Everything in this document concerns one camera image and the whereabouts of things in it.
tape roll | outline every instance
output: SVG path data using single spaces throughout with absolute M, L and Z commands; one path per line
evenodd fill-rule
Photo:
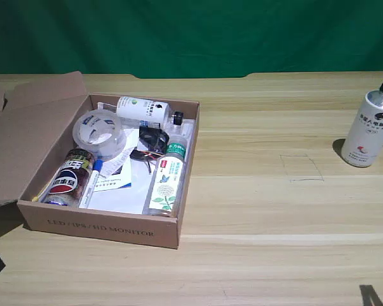
M 74 125 L 72 136 L 81 149 L 103 161 L 116 157 L 126 143 L 121 119 L 109 110 L 93 110 L 81 116 Z

green backdrop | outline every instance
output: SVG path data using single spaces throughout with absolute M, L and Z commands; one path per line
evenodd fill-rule
M 383 70 L 383 0 L 0 0 L 0 73 Z

white paper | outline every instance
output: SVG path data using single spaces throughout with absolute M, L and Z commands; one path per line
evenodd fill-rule
M 131 187 L 131 164 L 127 159 L 123 165 L 108 178 L 98 177 L 94 192 Z
M 124 162 L 129 158 L 129 155 L 132 153 L 133 149 L 138 145 L 139 141 L 139 129 L 125 129 L 126 134 L 126 144 L 122 153 L 120 153 L 115 158 L 110 161 L 105 161 L 102 165 L 100 175 L 107 179 L 113 173 L 115 173 Z
M 93 193 L 89 209 L 141 214 L 146 201 L 147 192 L 152 180 L 147 166 L 142 161 L 129 160 L 132 169 L 130 188 L 120 188 Z

open cardboard box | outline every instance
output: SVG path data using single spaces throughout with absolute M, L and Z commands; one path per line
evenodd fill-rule
M 26 225 L 35 231 L 177 249 L 199 126 L 198 102 L 153 98 L 196 120 L 180 209 L 176 218 L 168 218 L 31 202 L 74 148 L 75 121 L 98 102 L 116 105 L 119 96 L 88 95 L 81 73 L 73 72 L 16 86 L 7 98 L 4 104 L 0 91 L 0 206 L 17 201 Z

whiteboard marker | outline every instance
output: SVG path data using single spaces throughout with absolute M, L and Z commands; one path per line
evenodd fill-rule
M 95 161 L 94 168 L 92 170 L 88 184 L 85 187 L 84 194 L 82 195 L 81 201 L 79 202 L 79 208 L 88 208 L 89 201 L 91 201 L 92 194 L 95 189 L 96 181 L 98 180 L 100 171 L 102 169 L 102 164 L 103 161 L 101 159 L 97 159 Z

